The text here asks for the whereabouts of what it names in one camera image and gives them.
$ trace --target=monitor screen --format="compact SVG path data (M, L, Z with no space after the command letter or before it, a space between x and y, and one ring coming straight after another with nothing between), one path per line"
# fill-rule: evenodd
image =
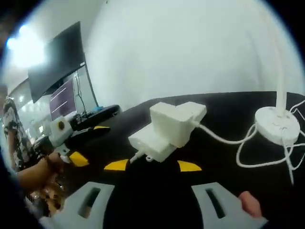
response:
M77 22L57 35L44 49L46 61L29 69L33 103L63 77L84 65L81 23Z

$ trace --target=yellow marker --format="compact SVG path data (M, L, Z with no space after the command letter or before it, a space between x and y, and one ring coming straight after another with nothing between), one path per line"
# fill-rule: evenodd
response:
M180 166L180 172L193 172L193 171L201 171L202 169L190 162L178 161Z
M128 159L112 162L109 165L106 165L106 167L104 169L125 171L127 161L128 161Z
M69 158L77 167L87 166L89 164L88 160L77 151L71 154Z
M94 130L96 130L96 129L103 129L103 128L109 128L109 127L97 125L97 126L94 127Z

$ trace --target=person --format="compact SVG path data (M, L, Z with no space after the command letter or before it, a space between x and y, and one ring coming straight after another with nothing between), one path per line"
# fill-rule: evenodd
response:
M19 119L14 100L7 96L7 87L1 86L1 97L4 96L6 99L3 106L3 125L11 167L20 171L34 165L37 162L36 155Z

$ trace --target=black table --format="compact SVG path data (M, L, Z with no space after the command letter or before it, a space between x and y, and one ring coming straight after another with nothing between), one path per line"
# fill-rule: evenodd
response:
M105 136L84 143L80 151L89 159L90 165L71 168L66 172L67 190L72 193L87 181L116 184L114 193L117 198L111 198L107 208L109 210L106 211L115 213L107 213L107 219L110 220L105 222L106 225L113 226L114 221L115 227L122 222L131 223L135 220L132 218L132 212L140 208L141 220L138 223L148 220L153 228L160 224L156 222L154 215L145 219L145 212L160 207L162 211L157 214L158 219L176 219L175 225L179 228L190 226L190 222L190 228L200 228L202 222L198 220L198 206L193 203L193 196L187 194L189 187L218 182L237 196L242 191L250 191L260 201L263 215L267 219L275 222L277 226L292 228L291 223L296 223L296 219L305 212L301 210L305 206L305 198L301 198L305 193L305 165L302 164L294 172L295 186L292 187L286 163L261 168L241 168L235 162L238 146L219 143L200 129L195 129L187 145L177 149L163 163L148 163L141 158L132 166L128 166L126 172L103 170L112 161L131 158L134 155L136 150L129 144L128 136L150 123L149 107L158 102L179 105L192 101L205 104L207 115L202 123L225 139L240 140L254 123L257 109L274 106L275 98L274 92L242 92L183 95L144 102L101 123L112 130ZM304 99L302 95L288 93L287 109ZM299 110L305 114L305 105L300 106ZM304 121L297 113L295 115L304 130ZM305 142L305 139L300 137L298 142ZM296 165L302 155L302 148L295 148L291 156L292 163ZM282 147L257 134L244 145L241 161L245 164L257 164L283 157ZM178 159L196 163L203 170L179 173L176 162ZM170 220L163 223L163 226L168 223L167 226L171 227Z

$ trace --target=white power adapter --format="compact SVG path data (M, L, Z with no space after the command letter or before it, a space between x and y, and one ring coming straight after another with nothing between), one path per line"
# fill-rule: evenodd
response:
M193 102L187 102L177 107L165 103L158 103L156 105L153 106L153 112L156 112L156 114L152 118L156 122L152 121L152 123L128 138L130 144L138 150L136 155L131 159L131 162L143 154L147 155L147 160L154 159L158 162L163 162L177 146L182 145L178 142L179 144L175 146L170 141L174 143L181 139L181 142L185 145L190 138L191 131L194 129L191 122L185 123L186 129L184 132L183 125L179 124L181 120L190 118L190 121L200 122L206 114L205 105ZM165 120L169 120L172 127L179 130L180 135L168 130L169 124Z

